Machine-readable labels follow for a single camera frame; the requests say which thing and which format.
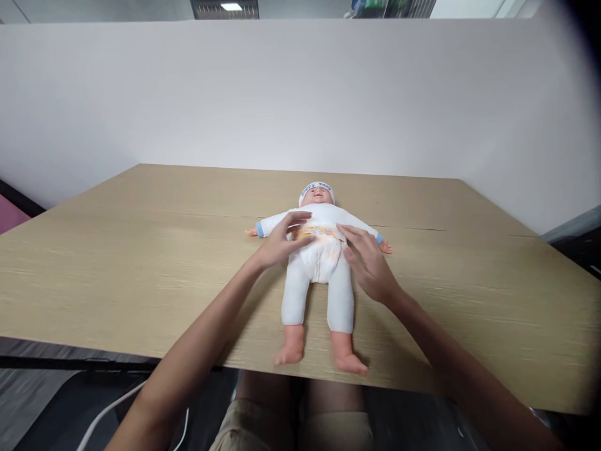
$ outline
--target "blue sleeve cuff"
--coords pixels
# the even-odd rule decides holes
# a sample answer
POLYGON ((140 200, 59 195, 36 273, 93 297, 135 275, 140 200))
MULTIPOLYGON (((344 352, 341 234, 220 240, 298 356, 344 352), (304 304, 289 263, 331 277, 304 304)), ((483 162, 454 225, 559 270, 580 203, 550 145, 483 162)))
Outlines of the blue sleeve cuff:
POLYGON ((259 235, 259 238, 265 237, 265 234, 263 233, 263 226, 261 225, 261 221, 259 221, 257 223, 257 234, 259 235))

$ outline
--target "leg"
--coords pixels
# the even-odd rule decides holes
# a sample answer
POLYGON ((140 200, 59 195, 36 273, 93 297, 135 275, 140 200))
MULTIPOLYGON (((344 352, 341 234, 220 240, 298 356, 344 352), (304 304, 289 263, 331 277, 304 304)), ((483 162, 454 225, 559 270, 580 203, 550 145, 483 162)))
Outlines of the leg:
POLYGON ((367 451, 372 447, 369 418, 359 385, 309 380, 307 421, 300 429, 301 451, 367 451))
POLYGON ((290 378, 241 371, 236 399, 210 451, 292 451, 293 444, 290 378))
POLYGON ((282 323, 284 324, 284 345, 275 357, 275 365, 297 363, 302 359, 305 330, 302 322, 305 317, 309 276, 300 256, 295 254, 288 260, 284 299, 282 301, 282 323))
POLYGON ((327 323, 332 331, 332 350, 339 370, 364 376, 367 367, 352 352, 354 307, 351 268, 341 256, 327 290, 327 323))
POLYGON ((254 402, 290 419, 290 376, 241 370, 236 399, 254 402))

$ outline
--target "doll face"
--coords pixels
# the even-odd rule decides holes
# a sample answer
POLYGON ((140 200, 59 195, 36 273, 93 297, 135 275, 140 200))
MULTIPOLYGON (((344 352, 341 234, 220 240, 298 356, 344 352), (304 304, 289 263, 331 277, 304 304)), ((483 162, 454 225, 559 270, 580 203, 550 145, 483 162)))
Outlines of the doll face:
POLYGON ((330 192, 322 187, 311 188, 305 194, 305 198, 300 204, 301 207, 309 204, 333 204, 330 192))

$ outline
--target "white hat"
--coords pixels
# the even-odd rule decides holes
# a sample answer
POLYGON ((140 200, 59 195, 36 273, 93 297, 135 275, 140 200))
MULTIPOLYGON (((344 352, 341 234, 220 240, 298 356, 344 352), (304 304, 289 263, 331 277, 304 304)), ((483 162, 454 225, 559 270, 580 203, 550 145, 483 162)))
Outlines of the white hat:
POLYGON ((300 193, 299 207, 301 206, 302 200, 305 198, 305 195, 309 192, 309 190, 311 188, 315 188, 315 187, 327 189, 330 192, 330 196, 332 196, 332 203, 333 204, 336 203, 336 199, 334 198, 334 190, 332 190, 330 185, 325 184, 324 182, 313 182, 313 183, 307 185, 307 187, 300 193))

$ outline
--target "baby doll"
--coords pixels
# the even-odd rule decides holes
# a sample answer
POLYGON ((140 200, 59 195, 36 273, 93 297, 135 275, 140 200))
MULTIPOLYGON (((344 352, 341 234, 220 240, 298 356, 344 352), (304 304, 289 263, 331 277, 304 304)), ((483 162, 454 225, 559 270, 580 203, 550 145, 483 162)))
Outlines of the baby doll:
MULTIPOLYGON (((300 208, 290 211, 309 211, 312 216, 301 230, 292 234, 292 239, 310 234, 317 235, 317 239, 291 254, 288 260, 282 301, 285 343, 275 358, 275 364, 297 363, 301 360, 307 290, 310 283, 323 283, 328 284, 327 323, 331 330, 336 366, 348 373, 365 375, 367 367, 352 352, 354 298, 351 268, 342 255, 346 238, 338 231, 336 224, 349 224, 368 231, 376 237, 380 250, 386 254, 392 253, 392 249, 375 229, 346 210, 336 207, 334 192, 325 183, 309 184, 300 193, 299 206, 300 208)), ((263 219, 246 233, 249 236, 268 237, 286 213, 288 212, 263 219)))

